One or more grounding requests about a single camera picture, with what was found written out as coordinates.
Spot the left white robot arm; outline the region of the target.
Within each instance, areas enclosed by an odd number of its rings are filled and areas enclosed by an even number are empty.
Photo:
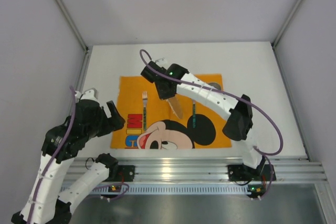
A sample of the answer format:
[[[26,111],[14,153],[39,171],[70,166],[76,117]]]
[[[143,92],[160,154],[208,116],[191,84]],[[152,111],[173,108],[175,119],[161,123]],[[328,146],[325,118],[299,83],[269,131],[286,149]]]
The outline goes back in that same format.
[[[61,190],[68,169],[86,143],[125,124],[113,101],[107,102],[111,114],[107,116],[95,88],[84,92],[72,89],[71,94],[71,115],[46,133],[32,191],[24,208],[13,214],[12,223],[69,223],[91,191],[117,174],[118,160],[102,153],[69,188]]]

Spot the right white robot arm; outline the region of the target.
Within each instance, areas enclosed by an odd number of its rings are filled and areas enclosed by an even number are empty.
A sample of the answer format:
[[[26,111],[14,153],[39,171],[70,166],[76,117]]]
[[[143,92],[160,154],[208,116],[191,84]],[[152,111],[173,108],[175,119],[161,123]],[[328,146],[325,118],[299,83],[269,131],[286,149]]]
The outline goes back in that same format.
[[[190,98],[209,108],[226,121],[222,132],[230,140],[235,141],[241,151],[243,164],[257,170],[264,163],[262,155],[254,150],[255,141],[248,136],[253,126],[253,113],[250,98],[243,95],[239,100],[221,93],[184,67],[172,64],[168,69],[150,61],[141,76],[154,83],[159,98],[165,100],[179,94]]]

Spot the round woven wicker plate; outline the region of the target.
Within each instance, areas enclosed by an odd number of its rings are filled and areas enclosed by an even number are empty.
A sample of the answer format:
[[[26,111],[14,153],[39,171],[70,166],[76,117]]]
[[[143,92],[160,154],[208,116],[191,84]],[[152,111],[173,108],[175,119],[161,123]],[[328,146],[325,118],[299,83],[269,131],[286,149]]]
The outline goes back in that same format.
[[[169,103],[173,113],[177,116],[178,119],[183,118],[183,110],[181,104],[176,96],[168,98],[167,102]]]

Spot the orange cartoon mouse placemat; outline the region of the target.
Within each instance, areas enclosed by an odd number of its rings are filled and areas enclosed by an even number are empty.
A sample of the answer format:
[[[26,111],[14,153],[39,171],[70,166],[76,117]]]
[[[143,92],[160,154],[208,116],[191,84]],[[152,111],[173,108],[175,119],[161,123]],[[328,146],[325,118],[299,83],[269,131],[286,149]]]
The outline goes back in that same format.
[[[143,129],[142,93],[148,92],[147,130]],[[125,119],[124,128],[112,135],[111,148],[181,150],[230,148],[222,133],[225,120],[196,102],[196,128],[192,126],[192,99],[177,95],[183,110],[178,119],[169,103],[160,100],[155,85],[143,77],[121,77],[117,109]]]

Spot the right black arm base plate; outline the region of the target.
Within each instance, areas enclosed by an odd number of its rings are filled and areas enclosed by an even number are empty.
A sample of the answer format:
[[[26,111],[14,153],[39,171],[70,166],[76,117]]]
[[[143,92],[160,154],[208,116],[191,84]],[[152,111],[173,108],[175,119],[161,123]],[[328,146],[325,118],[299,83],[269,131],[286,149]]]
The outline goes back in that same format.
[[[231,182],[270,181],[272,165],[265,164],[263,167],[252,169],[243,164],[228,165],[228,179]]]

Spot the metal cup with beige sleeve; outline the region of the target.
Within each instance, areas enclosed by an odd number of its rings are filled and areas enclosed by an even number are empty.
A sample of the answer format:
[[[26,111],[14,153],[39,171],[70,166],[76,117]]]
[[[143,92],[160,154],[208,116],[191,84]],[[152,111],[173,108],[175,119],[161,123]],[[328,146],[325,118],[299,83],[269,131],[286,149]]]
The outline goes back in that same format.
[[[210,86],[212,86],[212,87],[214,87],[215,89],[217,89],[217,90],[221,90],[222,89],[222,87],[221,87],[221,85],[219,84],[219,83],[217,83],[217,82],[210,82],[210,83],[208,83]]]

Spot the spoon with teal handle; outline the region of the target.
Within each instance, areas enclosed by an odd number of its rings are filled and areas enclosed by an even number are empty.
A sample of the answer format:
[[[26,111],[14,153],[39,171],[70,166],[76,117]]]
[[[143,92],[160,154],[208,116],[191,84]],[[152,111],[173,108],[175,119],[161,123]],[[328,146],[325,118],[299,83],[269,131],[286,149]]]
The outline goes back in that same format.
[[[192,100],[192,126],[196,128],[196,101]]]

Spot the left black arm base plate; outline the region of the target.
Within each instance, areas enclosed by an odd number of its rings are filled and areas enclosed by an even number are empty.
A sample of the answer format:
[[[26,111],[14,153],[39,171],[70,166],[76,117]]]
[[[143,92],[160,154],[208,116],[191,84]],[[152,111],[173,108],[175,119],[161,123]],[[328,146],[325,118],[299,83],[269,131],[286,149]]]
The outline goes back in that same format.
[[[118,165],[109,171],[109,176],[105,182],[132,182],[135,177],[134,165]]]

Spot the fork with teal handle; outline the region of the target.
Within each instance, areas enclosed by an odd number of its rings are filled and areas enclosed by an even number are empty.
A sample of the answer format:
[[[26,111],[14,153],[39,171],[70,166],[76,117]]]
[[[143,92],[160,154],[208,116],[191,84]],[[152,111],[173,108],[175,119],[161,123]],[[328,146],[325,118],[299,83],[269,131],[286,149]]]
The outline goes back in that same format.
[[[148,103],[148,92],[143,91],[142,93],[142,103],[143,103],[143,129],[147,130],[147,103]]]

